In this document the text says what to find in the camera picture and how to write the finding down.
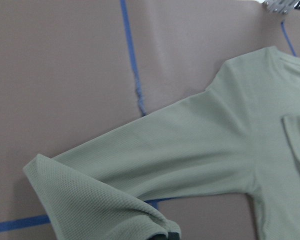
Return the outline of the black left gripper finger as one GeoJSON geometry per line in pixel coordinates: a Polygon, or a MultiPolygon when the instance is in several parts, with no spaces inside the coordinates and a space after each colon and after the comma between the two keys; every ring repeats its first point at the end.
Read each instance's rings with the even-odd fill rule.
{"type": "Polygon", "coordinates": [[[152,236],[149,240],[181,240],[180,234],[177,232],[169,232],[165,234],[156,234],[152,236]]]}

